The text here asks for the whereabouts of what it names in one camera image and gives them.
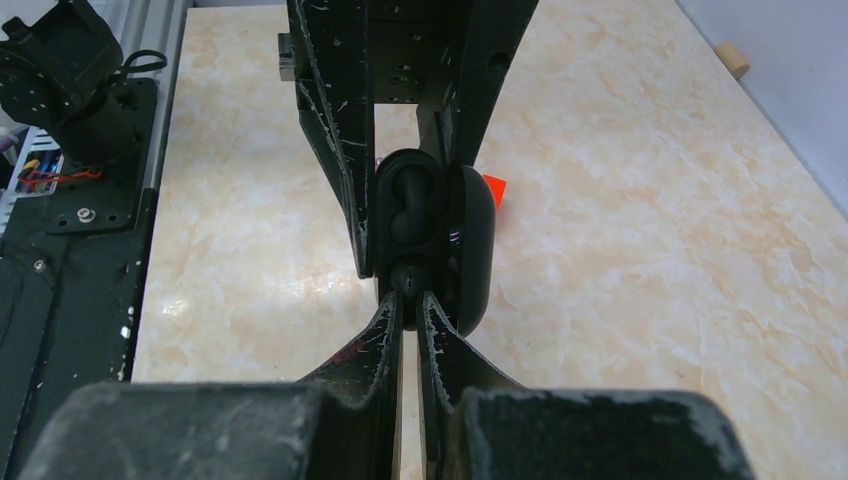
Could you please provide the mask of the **black earbud charging case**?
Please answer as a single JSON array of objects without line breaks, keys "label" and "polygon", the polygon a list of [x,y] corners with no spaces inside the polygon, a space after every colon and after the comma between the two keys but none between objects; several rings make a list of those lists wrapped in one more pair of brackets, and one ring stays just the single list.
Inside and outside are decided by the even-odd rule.
[{"label": "black earbud charging case", "polygon": [[436,273],[433,289],[422,293],[435,295],[456,331],[472,333],[489,302],[496,224],[482,175],[468,165],[444,166],[421,150],[402,149],[378,167],[373,194],[377,296],[396,292],[389,276],[398,260],[421,258]]}]

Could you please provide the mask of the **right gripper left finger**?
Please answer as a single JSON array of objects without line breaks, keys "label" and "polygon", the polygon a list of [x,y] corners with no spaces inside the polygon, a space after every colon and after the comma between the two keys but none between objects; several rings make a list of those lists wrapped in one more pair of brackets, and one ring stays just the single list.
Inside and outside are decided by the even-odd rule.
[{"label": "right gripper left finger", "polygon": [[53,415],[24,479],[390,479],[402,305],[294,382],[101,382]]}]

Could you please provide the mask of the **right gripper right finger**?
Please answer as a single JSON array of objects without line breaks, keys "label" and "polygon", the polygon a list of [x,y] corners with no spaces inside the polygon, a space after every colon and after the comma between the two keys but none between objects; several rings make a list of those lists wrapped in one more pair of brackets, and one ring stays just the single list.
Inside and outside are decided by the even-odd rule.
[{"label": "right gripper right finger", "polygon": [[417,304],[422,472],[427,479],[751,479],[736,431],[680,390],[531,389]]}]

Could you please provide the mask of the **black earbud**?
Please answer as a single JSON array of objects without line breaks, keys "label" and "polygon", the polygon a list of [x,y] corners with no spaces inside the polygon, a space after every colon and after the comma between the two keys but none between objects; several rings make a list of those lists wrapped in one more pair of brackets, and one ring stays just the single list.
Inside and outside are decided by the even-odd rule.
[{"label": "black earbud", "polygon": [[390,285],[403,302],[405,312],[412,312],[419,295],[433,289],[436,273],[432,266],[418,257],[404,257],[390,270]]}]

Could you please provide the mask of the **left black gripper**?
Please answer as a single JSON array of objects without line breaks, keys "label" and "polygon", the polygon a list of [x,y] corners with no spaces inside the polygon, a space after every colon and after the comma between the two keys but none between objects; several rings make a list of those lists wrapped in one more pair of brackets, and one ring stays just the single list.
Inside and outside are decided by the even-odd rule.
[{"label": "left black gripper", "polygon": [[290,1],[299,121],[373,275],[375,103],[418,103],[420,149],[472,166],[536,1]]}]

